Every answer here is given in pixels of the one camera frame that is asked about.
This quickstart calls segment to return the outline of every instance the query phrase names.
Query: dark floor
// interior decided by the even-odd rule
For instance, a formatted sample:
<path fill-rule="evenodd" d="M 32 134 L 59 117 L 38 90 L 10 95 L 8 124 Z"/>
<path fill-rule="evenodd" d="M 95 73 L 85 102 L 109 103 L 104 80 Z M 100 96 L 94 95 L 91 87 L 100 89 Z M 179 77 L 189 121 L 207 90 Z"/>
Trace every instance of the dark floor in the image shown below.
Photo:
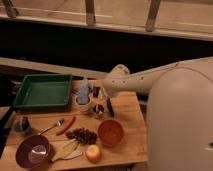
<path fill-rule="evenodd" d="M 213 42 L 0 21 L 0 56 L 107 72 L 123 63 L 136 72 L 213 56 Z"/>

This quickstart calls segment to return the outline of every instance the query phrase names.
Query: cup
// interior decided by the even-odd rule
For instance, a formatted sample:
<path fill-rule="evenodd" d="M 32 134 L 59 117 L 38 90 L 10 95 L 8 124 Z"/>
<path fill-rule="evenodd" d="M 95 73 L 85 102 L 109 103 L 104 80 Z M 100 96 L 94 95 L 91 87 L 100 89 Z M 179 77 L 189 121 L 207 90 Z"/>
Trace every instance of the cup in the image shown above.
<path fill-rule="evenodd" d="M 21 136 L 27 136 L 27 135 L 30 135 L 32 133 L 32 128 L 31 128 L 30 125 L 24 130 L 21 128 L 21 121 L 17 121 L 14 124 L 13 129 L 18 135 L 21 135 Z"/>
<path fill-rule="evenodd" d="M 77 104 L 78 110 L 82 114 L 89 114 L 90 113 L 90 106 L 91 106 L 91 100 L 89 98 L 89 102 L 87 104 L 79 104 L 77 101 L 77 98 L 75 99 L 75 102 Z"/>

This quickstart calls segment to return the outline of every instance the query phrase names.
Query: orange bowl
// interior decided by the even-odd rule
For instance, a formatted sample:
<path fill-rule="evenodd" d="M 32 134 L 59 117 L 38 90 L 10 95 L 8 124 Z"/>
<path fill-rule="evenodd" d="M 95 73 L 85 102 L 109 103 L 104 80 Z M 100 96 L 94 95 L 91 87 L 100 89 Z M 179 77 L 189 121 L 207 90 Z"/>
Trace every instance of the orange bowl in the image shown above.
<path fill-rule="evenodd" d="M 109 119 L 103 121 L 98 128 L 101 143 L 108 147 L 117 145 L 123 138 L 123 128 L 118 121 Z"/>

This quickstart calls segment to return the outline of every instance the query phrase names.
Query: food item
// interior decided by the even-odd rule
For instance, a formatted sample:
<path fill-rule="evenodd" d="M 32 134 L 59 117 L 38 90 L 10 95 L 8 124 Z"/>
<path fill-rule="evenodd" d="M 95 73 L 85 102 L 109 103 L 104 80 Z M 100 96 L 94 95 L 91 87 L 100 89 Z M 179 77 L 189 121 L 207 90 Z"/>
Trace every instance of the food item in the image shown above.
<path fill-rule="evenodd" d="M 67 129 L 69 129 L 72 124 L 75 122 L 76 117 L 75 116 L 70 116 L 68 120 L 60 127 L 60 129 L 56 132 L 56 135 L 61 135 L 63 134 Z"/>
<path fill-rule="evenodd" d="M 90 162 L 98 163 L 101 160 L 101 149 L 95 144 L 90 145 L 86 149 L 85 155 Z"/>
<path fill-rule="evenodd" d="M 97 104 L 92 108 L 93 112 L 94 112 L 94 117 L 96 119 L 99 119 L 103 116 L 104 113 L 104 107 L 103 105 Z"/>
<path fill-rule="evenodd" d="M 83 155 L 83 152 L 81 150 L 77 149 L 63 159 L 65 159 L 65 160 L 74 159 L 74 158 L 82 156 L 82 155 Z"/>
<path fill-rule="evenodd" d="M 55 162 L 58 159 L 64 159 L 69 156 L 73 151 L 78 147 L 78 141 L 76 139 L 71 140 L 68 144 L 62 147 L 51 159 L 52 162 Z"/>
<path fill-rule="evenodd" d="M 95 144 L 97 134 L 85 128 L 76 128 L 72 131 L 66 132 L 66 136 L 69 139 L 75 138 L 82 144 Z"/>

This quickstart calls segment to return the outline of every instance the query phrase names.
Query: purple plate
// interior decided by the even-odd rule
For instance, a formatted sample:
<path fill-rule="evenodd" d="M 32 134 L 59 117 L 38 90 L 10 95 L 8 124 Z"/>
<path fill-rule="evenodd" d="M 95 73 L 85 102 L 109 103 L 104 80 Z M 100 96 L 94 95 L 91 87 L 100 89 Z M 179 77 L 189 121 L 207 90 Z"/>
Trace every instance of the purple plate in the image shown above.
<path fill-rule="evenodd" d="M 25 139 L 16 151 L 17 164 L 26 169 L 39 166 L 50 153 L 50 143 L 43 135 Z"/>

